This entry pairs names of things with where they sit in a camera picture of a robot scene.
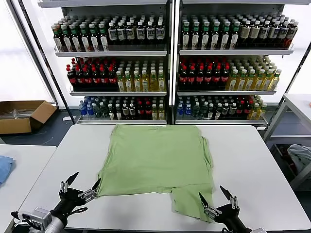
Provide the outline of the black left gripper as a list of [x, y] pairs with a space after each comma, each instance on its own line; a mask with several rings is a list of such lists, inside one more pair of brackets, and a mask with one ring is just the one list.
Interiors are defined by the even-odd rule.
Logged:
[[84, 206], [85, 202], [90, 202], [97, 197], [97, 190], [100, 185], [101, 178], [96, 181], [91, 189], [84, 192], [69, 188], [78, 174], [79, 172], [74, 173], [69, 176], [65, 182], [62, 181], [60, 184], [60, 202], [52, 210], [52, 216], [57, 217], [62, 222], [67, 222], [68, 217], [76, 213], [76, 211], [74, 211], [76, 207]]

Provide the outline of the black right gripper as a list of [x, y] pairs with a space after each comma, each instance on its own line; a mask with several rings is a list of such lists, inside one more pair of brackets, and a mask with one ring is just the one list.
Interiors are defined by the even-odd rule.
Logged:
[[215, 220], [222, 223], [233, 233], [250, 233], [252, 230], [247, 228], [239, 219], [239, 204], [236, 196], [233, 196], [227, 189], [220, 185], [220, 189], [226, 199], [231, 204], [226, 204], [217, 208], [210, 206], [204, 196], [199, 192], [199, 197], [203, 206], [204, 213]]

